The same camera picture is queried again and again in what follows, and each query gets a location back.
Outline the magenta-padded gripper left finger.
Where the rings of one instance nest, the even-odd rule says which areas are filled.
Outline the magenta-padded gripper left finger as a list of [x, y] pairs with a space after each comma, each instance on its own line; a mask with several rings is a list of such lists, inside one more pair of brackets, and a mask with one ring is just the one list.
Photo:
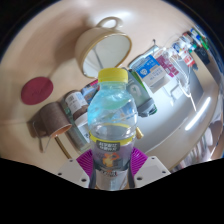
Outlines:
[[87, 150], [77, 159], [69, 159], [57, 172], [57, 175], [78, 186], [94, 189], [96, 171], [91, 150]]

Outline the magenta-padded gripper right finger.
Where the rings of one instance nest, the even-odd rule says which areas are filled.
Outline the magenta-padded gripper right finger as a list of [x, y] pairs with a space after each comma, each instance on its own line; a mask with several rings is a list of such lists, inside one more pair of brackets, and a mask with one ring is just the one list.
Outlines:
[[128, 171], [130, 188], [143, 187], [167, 175], [170, 175], [170, 171], [156, 156], [148, 157], [139, 149], [133, 149]]

